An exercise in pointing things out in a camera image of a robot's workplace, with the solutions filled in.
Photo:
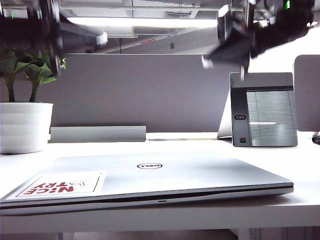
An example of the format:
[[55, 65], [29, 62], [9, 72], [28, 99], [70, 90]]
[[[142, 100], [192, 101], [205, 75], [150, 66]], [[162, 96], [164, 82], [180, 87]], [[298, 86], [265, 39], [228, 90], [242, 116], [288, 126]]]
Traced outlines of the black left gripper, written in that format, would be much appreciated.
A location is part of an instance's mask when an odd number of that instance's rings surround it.
[[58, 0], [48, 0], [49, 59], [54, 76], [61, 72], [61, 50], [64, 46], [105, 46], [108, 35], [105, 31], [78, 25], [72, 22], [60, 23]]

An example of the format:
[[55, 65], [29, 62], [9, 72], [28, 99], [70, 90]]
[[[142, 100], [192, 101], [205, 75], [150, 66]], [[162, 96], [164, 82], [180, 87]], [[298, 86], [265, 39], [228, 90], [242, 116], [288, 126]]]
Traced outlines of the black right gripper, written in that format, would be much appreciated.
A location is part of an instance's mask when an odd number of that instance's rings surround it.
[[212, 68], [215, 62], [239, 65], [240, 80], [245, 80], [254, 41], [254, 14], [256, 0], [247, 0], [241, 10], [234, 11], [229, 4], [217, 12], [217, 37], [228, 38], [209, 54], [201, 56], [204, 68]]

